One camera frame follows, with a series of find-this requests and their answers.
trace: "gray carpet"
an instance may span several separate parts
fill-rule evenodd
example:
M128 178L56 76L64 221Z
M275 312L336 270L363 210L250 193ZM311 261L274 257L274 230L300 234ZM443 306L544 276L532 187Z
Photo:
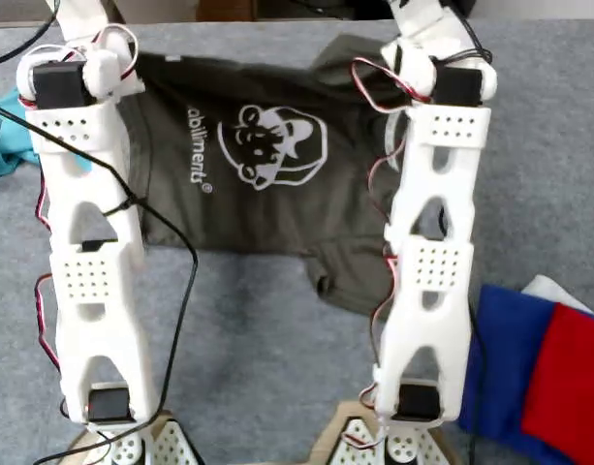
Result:
M48 14L45 0L0 0L0 22L41 21Z
M541 272L594 309L594 21L477 26L500 90L476 189L474 283L517 288ZM388 22L139 30L152 51L295 67L340 31L395 34ZM28 34L0 30L0 51ZM14 69L0 67L0 95ZM31 463L78 433L57 413L57 376L36 343L32 284L48 255L37 182L33 167L0 179L0 464ZM154 248L136 288L157 382L187 266L183 251ZM52 321L52 296L47 308ZM298 259L202 253L189 311L169 407L211 465L304 459L336 403L368 383L366 318L318 301ZM464 453L466 437L447 430ZM488 442L478 454L528 463Z

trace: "white fabric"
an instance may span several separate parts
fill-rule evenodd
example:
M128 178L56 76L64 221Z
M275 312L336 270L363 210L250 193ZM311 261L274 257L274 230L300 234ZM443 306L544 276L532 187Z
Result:
M525 289L522 290L523 294L533 295L534 297L544 298L553 302L563 303L569 307L582 310L586 313L592 312L584 303L576 300L572 297L564 288L555 283L552 279L538 274L533 281L531 281Z

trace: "cartoon animal logo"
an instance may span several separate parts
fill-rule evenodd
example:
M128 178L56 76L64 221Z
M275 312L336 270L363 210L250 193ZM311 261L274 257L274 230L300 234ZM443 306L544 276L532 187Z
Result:
M219 142L238 177L257 191L309 181L328 156L327 125L289 107L248 105L235 125L219 123Z

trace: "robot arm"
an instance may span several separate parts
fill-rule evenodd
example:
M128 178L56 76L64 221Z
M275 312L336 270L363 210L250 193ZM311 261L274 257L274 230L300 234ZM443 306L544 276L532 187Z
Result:
M116 105L143 91L134 69L137 50L132 55L129 49L129 40L137 46L137 39L126 27L108 24L100 0L61 3L57 17L67 44L37 47L17 69L26 119L126 180L130 142ZM58 7L53 0L49 4ZM132 291L144 255L137 208L109 170L41 135L31 137L50 197L55 342L68 416L112 438L154 419L159 406ZM87 237L82 225L87 204L103 213L115 237ZM91 382L100 357L112 362L123 382ZM159 440L170 439L164 436ZM86 462L150 465L154 443L145 428L107 452L94 450ZM197 463L190 450L183 453Z
M401 35L382 50L399 78L431 99L407 109L401 185L385 237L398 257L399 276L385 326L380 364L374 367L375 410L389 431L431 428L460 412L471 337L468 287L473 258L473 190L485 147L496 73L477 53L462 22L438 0L391 3ZM435 151L447 152L436 167ZM442 240L414 233L430 201L445 208L449 226ZM433 349L438 382L403 378L422 347Z

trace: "dark green t-shirt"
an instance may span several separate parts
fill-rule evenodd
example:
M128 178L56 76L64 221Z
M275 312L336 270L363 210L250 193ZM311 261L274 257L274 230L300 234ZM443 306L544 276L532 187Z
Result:
M142 54L147 90L123 105L136 188L194 246L302 256L321 298L369 312L391 287L385 220L366 184L387 118L355 89L349 64L379 48L341 37L308 70ZM366 82L397 99L378 76ZM389 205L398 184L382 166L377 199ZM150 244L181 245L150 216L142 227Z

